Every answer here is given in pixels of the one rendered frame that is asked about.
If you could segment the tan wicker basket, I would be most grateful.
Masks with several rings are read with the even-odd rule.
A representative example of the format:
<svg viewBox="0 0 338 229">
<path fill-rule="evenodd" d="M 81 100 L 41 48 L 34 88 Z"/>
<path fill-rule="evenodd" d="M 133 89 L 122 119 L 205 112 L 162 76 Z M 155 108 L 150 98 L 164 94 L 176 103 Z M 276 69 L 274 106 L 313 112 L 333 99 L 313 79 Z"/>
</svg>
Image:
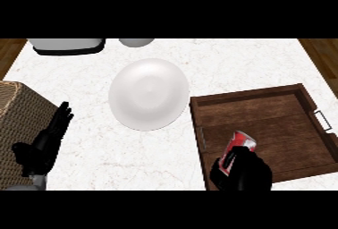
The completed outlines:
<svg viewBox="0 0 338 229">
<path fill-rule="evenodd" d="M 31 179 L 21 176 L 12 145 L 32 143 L 56 109 L 24 83 L 0 81 L 0 191 L 15 185 L 31 185 Z"/>
</svg>

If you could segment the white appliance with black base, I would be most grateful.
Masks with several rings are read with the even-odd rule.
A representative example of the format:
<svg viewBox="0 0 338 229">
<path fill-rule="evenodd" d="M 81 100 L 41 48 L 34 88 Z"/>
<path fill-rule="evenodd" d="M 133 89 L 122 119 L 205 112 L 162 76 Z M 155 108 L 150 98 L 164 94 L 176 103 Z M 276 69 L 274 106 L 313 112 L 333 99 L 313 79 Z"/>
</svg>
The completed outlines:
<svg viewBox="0 0 338 229">
<path fill-rule="evenodd" d="M 38 55 L 88 55 L 99 53 L 106 44 L 103 38 L 29 38 Z"/>
</svg>

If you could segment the white round object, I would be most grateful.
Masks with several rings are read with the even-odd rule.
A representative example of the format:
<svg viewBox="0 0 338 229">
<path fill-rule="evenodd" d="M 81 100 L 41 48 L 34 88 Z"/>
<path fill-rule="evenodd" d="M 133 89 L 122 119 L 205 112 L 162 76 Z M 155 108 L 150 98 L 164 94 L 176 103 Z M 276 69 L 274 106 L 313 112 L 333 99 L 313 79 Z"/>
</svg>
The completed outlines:
<svg viewBox="0 0 338 229">
<path fill-rule="evenodd" d="M 153 41 L 152 38 L 121 38 L 119 43 L 125 47 L 143 47 L 150 44 Z"/>
</svg>

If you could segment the white oval plate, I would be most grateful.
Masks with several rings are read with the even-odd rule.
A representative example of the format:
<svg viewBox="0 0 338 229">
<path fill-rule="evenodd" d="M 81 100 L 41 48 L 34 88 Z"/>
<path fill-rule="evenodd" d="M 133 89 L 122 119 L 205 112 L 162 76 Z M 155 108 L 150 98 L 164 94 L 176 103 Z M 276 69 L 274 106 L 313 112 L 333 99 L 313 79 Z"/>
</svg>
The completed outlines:
<svg viewBox="0 0 338 229">
<path fill-rule="evenodd" d="M 170 61 L 148 58 L 128 64 L 111 83 L 108 103 L 119 123 L 137 131 L 170 125 L 189 102 L 189 83 Z"/>
</svg>

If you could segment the red and white can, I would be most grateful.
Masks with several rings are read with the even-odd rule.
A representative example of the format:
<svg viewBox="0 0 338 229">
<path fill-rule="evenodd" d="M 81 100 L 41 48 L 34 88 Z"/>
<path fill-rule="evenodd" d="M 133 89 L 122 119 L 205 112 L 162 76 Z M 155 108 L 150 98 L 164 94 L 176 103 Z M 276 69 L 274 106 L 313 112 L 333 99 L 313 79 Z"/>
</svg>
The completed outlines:
<svg viewBox="0 0 338 229">
<path fill-rule="evenodd" d="M 223 156 L 218 160 L 218 169 L 226 175 L 230 175 L 232 164 L 235 161 L 235 157 L 230 157 L 230 151 L 233 147 L 246 147 L 248 150 L 254 152 L 257 148 L 257 141 L 242 131 L 233 132 L 227 147 L 224 149 Z"/>
</svg>

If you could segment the brown wooden tray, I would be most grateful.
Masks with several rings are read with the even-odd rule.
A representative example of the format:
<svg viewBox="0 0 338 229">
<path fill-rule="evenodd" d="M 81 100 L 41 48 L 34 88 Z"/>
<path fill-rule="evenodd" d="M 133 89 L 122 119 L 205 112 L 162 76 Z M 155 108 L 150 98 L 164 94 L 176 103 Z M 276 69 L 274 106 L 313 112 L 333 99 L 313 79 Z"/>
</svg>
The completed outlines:
<svg viewBox="0 0 338 229">
<path fill-rule="evenodd" d="M 190 98 L 193 132 L 205 187 L 210 170 L 233 133 L 257 141 L 255 152 L 274 182 L 338 172 L 338 137 L 319 123 L 317 106 L 302 84 Z"/>
</svg>

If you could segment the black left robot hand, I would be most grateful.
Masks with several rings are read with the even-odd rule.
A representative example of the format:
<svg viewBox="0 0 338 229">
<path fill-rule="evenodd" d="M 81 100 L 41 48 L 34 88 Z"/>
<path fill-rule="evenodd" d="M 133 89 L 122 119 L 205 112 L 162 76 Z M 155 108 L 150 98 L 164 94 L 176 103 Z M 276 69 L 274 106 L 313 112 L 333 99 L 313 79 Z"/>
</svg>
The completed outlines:
<svg viewBox="0 0 338 229">
<path fill-rule="evenodd" d="M 47 175 L 56 162 L 60 141 L 74 117 L 69 103 L 62 102 L 47 127 L 40 131 L 32 144 L 18 142 L 12 145 L 16 162 L 22 166 L 22 177 Z"/>
</svg>

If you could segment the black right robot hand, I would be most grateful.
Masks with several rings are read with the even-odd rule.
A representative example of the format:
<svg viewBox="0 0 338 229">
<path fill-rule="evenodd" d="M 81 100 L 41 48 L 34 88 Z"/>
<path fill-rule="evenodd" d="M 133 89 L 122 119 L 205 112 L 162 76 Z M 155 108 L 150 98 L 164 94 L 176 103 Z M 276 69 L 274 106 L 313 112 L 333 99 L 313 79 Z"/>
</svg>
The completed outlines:
<svg viewBox="0 0 338 229">
<path fill-rule="evenodd" d="M 235 157 L 230 175 L 218 169 L 215 160 L 210 171 L 210 180 L 220 191 L 269 191 L 272 188 L 272 171 L 263 159 L 246 147 L 233 147 L 230 157 Z"/>
</svg>

